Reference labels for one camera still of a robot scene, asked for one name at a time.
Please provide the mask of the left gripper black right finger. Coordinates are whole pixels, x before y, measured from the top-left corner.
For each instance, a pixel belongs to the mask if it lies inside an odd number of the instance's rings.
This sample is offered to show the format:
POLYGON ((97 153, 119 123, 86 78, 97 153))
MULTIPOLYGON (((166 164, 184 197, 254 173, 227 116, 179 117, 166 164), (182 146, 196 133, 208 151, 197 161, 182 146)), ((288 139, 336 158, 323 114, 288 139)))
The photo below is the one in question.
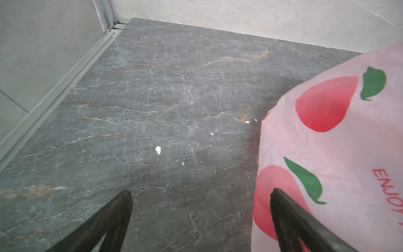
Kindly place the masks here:
POLYGON ((281 189, 271 193, 270 210, 282 252, 355 252, 281 189))

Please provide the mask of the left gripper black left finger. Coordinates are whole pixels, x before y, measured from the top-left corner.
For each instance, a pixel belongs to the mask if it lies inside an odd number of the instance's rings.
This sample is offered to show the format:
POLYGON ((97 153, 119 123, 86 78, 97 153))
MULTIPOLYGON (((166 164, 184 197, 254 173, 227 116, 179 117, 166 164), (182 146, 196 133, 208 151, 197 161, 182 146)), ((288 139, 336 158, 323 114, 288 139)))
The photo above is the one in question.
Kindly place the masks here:
POLYGON ((119 252, 128 230, 132 209, 131 192, 123 190, 48 251, 91 252, 103 240, 99 251, 119 252))

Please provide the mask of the pink plastic bag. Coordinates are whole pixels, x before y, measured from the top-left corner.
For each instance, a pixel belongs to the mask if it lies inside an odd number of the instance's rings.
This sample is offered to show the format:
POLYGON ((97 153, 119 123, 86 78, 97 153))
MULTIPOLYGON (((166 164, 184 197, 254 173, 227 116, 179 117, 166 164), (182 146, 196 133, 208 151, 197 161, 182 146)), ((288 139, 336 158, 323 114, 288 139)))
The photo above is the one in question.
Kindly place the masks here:
POLYGON ((251 250, 279 251, 281 189, 360 252, 403 249, 403 46, 361 54, 283 95, 261 122, 251 250))

